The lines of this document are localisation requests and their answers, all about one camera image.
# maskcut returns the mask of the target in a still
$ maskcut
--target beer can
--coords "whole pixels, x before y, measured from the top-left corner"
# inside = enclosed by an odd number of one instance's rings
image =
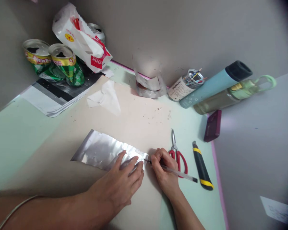
[[[104,45],[106,45],[105,34],[103,33],[103,29],[94,23],[88,23],[87,25],[91,29],[91,31],[93,31],[93,33],[96,34],[96,36],[99,38],[99,40]]]
[[[32,64],[35,73],[49,82],[58,82],[65,79],[65,75],[53,64],[49,54],[49,45],[39,39],[26,40],[22,47],[28,61]]]
[[[84,84],[84,75],[76,62],[76,56],[71,48],[63,44],[53,44],[48,49],[56,66],[66,75],[66,81],[72,86]]]
[[[48,52],[49,45],[39,39],[26,40],[22,47],[25,50],[29,62],[35,65],[47,65],[51,63],[51,56]]]

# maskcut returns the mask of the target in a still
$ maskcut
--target green bottle lid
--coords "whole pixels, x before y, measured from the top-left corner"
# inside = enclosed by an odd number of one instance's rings
[[[260,88],[257,83],[261,78],[265,78],[268,82],[271,83],[270,87],[268,88]],[[239,82],[238,84],[235,84],[234,86],[232,86],[229,91],[232,94],[232,96],[234,96],[235,98],[239,99],[239,100],[243,100],[246,99],[258,92],[262,92],[262,91],[266,91],[266,90],[270,90],[272,88],[274,88],[276,86],[276,80],[269,76],[269,75],[263,75],[260,78],[258,78],[257,80],[245,80],[242,82]]]

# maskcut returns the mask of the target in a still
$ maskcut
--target light blue bottle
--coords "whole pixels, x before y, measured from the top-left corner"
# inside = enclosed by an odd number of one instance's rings
[[[253,72],[241,61],[235,61],[204,85],[179,101],[183,108],[189,108],[251,76]]]

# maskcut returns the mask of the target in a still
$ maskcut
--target green plastic bottle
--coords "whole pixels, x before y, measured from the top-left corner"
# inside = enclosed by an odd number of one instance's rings
[[[262,78],[265,78],[268,82],[271,83],[270,87],[260,88],[257,85],[258,81]],[[233,104],[237,104],[243,99],[249,98],[258,92],[270,90],[275,86],[276,80],[269,75],[263,75],[257,80],[248,79],[239,82],[238,84],[229,87],[226,90],[223,90],[198,104],[195,104],[194,109],[196,112],[203,115],[218,109],[223,109]]]

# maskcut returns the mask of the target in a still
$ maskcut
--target scissor blade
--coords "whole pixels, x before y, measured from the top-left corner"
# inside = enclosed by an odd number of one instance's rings
[[[174,129],[172,129],[172,143],[173,143],[174,149],[177,149]]]

